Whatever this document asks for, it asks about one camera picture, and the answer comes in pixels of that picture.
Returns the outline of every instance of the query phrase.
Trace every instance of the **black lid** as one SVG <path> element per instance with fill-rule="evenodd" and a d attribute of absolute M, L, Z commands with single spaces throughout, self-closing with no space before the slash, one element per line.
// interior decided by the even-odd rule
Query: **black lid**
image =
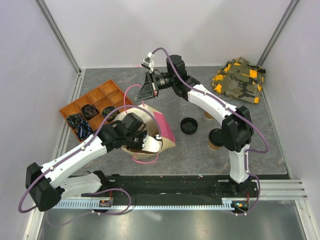
<path fill-rule="evenodd" d="M 192 117 L 186 117 L 180 122 L 181 131 L 184 134 L 194 134 L 197 131 L 198 123 Z"/>
<path fill-rule="evenodd" d="M 209 132 L 209 141 L 217 147 L 222 147 L 221 129 L 215 128 Z"/>

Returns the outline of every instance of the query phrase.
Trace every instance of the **folded camouflage fabric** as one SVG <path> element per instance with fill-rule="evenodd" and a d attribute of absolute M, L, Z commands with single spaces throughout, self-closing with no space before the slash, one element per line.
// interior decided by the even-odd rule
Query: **folded camouflage fabric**
<path fill-rule="evenodd" d="M 213 90 L 219 94 L 257 104 L 266 70 L 242 57 L 228 61 L 212 79 Z"/>

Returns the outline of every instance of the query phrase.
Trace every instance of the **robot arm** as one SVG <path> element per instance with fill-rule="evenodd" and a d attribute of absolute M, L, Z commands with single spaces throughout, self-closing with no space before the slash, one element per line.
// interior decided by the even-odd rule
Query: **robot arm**
<path fill-rule="evenodd" d="M 102 185 L 108 185 L 108 179 L 102 171 L 95 171 L 85 176 L 69 177 L 75 171 L 90 161 L 103 156 L 113 149 L 127 146 L 127 148 L 157 153 L 162 145 L 160 137 L 153 138 L 144 130 L 145 124 L 134 113 L 127 114 L 122 121 L 114 121 L 103 125 L 98 136 L 85 147 L 94 135 L 90 135 L 84 142 L 65 153 L 61 157 L 43 164 L 35 162 L 27 167 L 26 183 L 31 183 L 48 169 L 50 171 L 30 190 L 30 195 L 41 212 L 54 207 L 61 199 L 77 196 L 84 193 L 95 193 Z M 72 155 L 68 161 L 62 162 L 58 167 L 54 165 L 67 156 Z"/>
<path fill-rule="evenodd" d="M 248 167 L 245 168 L 245 165 L 248 166 L 248 158 L 245 163 L 244 156 L 245 150 L 250 146 L 254 130 L 247 123 L 231 114 L 227 108 L 232 109 L 251 122 L 249 110 L 244 106 L 237 108 L 236 106 L 228 104 L 217 97 L 222 103 L 226 104 L 226 107 L 223 107 L 221 103 L 208 95 L 212 93 L 200 84 L 198 80 L 187 74 L 185 63 L 181 56 L 171 55 L 170 58 L 180 77 L 188 85 L 204 93 L 200 93 L 185 86 L 176 76 L 168 59 L 166 60 L 167 72 L 155 74 L 155 72 L 152 71 L 154 63 L 150 60 L 150 56 L 148 55 L 141 65 L 147 68 L 149 72 L 145 73 L 144 84 L 138 95 L 134 98 L 134 101 L 137 102 L 155 98 L 159 95 L 160 90 L 171 87 L 177 96 L 199 106 L 204 111 L 212 115 L 221 125 L 221 129 L 218 129 L 217 131 L 220 135 L 217 141 L 221 141 L 219 142 L 220 145 L 223 145 L 229 150 L 231 168 L 230 177 L 234 181 L 237 190 L 240 191 L 245 188 L 248 181 L 250 181 L 249 171 L 246 171 Z"/>

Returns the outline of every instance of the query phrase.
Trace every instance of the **wall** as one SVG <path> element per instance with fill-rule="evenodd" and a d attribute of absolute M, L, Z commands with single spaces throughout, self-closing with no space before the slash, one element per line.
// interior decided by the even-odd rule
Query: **wall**
<path fill-rule="evenodd" d="M 77 75 L 33 0 L 1 1 L 0 32 L 0 236 L 18 240 L 26 168 L 52 159 Z"/>
<path fill-rule="evenodd" d="M 320 223 L 320 2 L 300 1 L 265 62 L 265 91 L 291 175 Z"/>
<path fill-rule="evenodd" d="M 290 0 L 45 0 L 82 68 L 135 67 L 165 47 L 189 66 L 257 62 Z M 155 57 L 165 65 L 163 54 Z"/>

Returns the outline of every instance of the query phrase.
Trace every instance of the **cork base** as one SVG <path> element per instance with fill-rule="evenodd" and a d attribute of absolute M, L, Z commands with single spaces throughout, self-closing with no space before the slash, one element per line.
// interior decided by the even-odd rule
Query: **cork base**
<path fill-rule="evenodd" d="M 204 112 L 204 117 L 208 120 L 213 120 L 215 119 L 213 116 L 211 116 L 209 113 L 207 113 L 206 111 Z"/>
<path fill-rule="evenodd" d="M 208 141 L 208 146 L 212 150 L 219 150 L 221 148 L 220 146 L 213 145 L 210 141 Z"/>

